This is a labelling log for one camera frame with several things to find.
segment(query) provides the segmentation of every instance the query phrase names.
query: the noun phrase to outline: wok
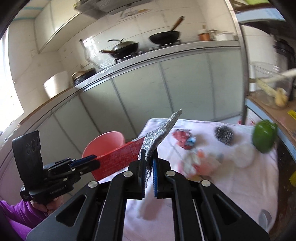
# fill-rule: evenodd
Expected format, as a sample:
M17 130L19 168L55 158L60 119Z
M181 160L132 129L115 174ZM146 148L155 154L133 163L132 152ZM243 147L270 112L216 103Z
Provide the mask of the wok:
M151 35L149 37L150 41L158 45L166 45L176 42L180 37L180 32L174 30L180 25L184 18L184 16L180 17L170 31Z
M120 43L117 44L112 50L101 50L101 53L109 53L112 57L115 59L122 59L126 56L131 55L132 53L135 53L138 51L139 43L136 43L134 41L125 41L117 40L117 39L111 39L110 41L119 41Z

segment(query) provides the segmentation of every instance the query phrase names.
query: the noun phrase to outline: person's hand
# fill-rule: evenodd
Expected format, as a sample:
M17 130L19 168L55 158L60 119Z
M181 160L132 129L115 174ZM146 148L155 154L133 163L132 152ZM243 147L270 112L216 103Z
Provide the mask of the person's hand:
M54 210L58 209L63 203L64 203L63 196L55 198L46 206L43 204L39 204L37 202L31 201L31 204L34 208L36 208L41 212L47 213L48 215L50 215Z

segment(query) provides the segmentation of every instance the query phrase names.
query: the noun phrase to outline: kitchen shelf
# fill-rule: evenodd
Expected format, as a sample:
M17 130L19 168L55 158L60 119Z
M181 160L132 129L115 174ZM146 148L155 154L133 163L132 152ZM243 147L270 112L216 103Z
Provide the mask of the kitchen shelf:
M237 6L232 1L236 17L241 25L260 29L267 34L288 37L296 40L296 33L285 21L280 12L271 4Z

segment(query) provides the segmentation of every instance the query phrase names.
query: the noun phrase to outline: pink bowl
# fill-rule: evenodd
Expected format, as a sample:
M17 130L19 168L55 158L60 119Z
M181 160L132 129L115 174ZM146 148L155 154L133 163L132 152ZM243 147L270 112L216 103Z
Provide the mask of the pink bowl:
M82 153L82 158L90 155L97 157L103 156L125 144L125 139L122 133L111 131L104 133L95 138L87 145Z

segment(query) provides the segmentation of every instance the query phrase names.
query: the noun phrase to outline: yellow label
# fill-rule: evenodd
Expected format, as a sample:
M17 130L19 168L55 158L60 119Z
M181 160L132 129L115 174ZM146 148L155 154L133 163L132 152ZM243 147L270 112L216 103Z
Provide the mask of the yellow label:
M292 176L289 178L290 183L293 187L296 187L296 171L292 174Z
M293 110L289 110L289 111L288 111L288 114L289 114L290 116L292 116L292 117L296 120L296 112L295 112L295 111L293 111Z

